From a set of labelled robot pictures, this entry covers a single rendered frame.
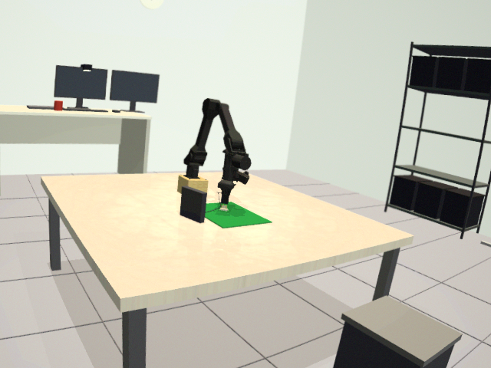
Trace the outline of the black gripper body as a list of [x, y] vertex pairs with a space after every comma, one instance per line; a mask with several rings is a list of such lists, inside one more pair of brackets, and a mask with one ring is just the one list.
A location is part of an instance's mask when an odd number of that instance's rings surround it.
[[217, 188], [232, 190], [233, 186], [234, 186], [234, 183], [232, 181], [232, 176], [233, 176], [234, 171], [236, 171], [237, 169], [238, 168], [236, 168], [234, 166], [224, 165], [222, 168], [223, 173], [222, 173], [222, 178], [221, 178], [223, 180], [218, 182]]

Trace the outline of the green circuit board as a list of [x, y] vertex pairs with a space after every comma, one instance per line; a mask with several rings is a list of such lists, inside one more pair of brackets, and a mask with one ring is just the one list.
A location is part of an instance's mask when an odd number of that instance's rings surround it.
[[219, 207], [219, 202], [206, 203], [205, 219], [218, 225], [222, 229], [272, 223], [272, 221], [269, 221], [234, 202], [229, 202], [228, 204], [221, 203], [221, 207]]

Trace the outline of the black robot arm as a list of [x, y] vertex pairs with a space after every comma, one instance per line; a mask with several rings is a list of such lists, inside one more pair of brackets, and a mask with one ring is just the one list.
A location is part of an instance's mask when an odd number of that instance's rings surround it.
[[240, 172], [239, 169], [247, 170], [252, 162], [249, 154], [246, 153], [246, 148], [241, 134], [234, 127], [229, 105], [220, 103], [220, 100], [206, 98], [203, 101], [203, 121], [199, 129], [199, 134], [196, 144], [190, 148], [188, 155], [184, 159], [184, 164], [187, 165], [186, 175], [188, 179], [200, 179], [198, 177], [199, 166], [203, 166], [207, 152], [205, 149], [206, 141], [212, 126], [213, 119], [219, 115], [222, 128], [224, 130], [224, 145], [225, 153], [224, 165], [234, 166], [238, 168], [234, 171], [232, 181], [239, 181], [246, 184], [249, 181], [249, 172]]

